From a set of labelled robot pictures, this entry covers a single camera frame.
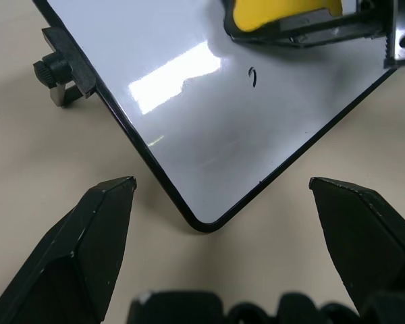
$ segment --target beige table surface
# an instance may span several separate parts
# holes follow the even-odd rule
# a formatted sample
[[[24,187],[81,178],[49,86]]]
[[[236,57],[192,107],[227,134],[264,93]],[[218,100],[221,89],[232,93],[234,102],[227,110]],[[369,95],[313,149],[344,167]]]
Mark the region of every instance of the beige table surface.
[[[0,1],[0,294],[42,235],[103,180],[135,176],[126,253],[106,323],[145,290],[204,289],[273,313],[282,292],[351,301],[308,181],[379,191],[405,217],[405,70],[396,72],[225,227],[192,231],[97,96],[54,106],[32,64],[50,49],[30,0]]]

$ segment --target black knob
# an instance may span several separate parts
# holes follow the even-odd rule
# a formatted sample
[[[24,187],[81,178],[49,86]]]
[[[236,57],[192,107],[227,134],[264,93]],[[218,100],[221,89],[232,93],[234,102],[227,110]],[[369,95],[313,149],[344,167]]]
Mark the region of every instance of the black knob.
[[[40,83],[47,86],[48,89],[52,89],[57,86],[53,72],[49,69],[49,67],[47,67],[47,64],[45,64],[43,61],[37,61],[35,64],[33,64],[33,67],[34,73],[36,74],[36,77]]]
[[[44,56],[42,61],[36,62],[33,67],[39,81],[50,89],[72,81],[72,69],[60,52]]]

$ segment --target yellow object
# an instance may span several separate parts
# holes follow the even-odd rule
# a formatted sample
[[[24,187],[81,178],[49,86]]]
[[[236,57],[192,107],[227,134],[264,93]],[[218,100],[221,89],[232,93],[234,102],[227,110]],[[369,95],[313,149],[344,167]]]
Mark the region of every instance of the yellow object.
[[[268,22],[323,8],[342,16],[342,0],[236,0],[233,17],[240,30],[252,32]]]

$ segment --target whiteboard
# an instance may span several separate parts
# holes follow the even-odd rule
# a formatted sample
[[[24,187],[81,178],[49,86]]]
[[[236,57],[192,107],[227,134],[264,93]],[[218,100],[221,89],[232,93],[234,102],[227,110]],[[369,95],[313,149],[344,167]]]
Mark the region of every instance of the whiteboard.
[[[231,213],[385,73],[384,39],[233,43],[221,1],[48,3],[203,224]]]

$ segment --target black marker mark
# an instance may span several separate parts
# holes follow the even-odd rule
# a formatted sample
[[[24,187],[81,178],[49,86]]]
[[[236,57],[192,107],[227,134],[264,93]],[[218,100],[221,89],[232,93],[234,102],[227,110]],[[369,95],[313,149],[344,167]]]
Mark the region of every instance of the black marker mark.
[[[253,66],[248,71],[249,78],[251,74],[254,75],[254,83],[252,85],[255,87],[257,85],[257,71]]]

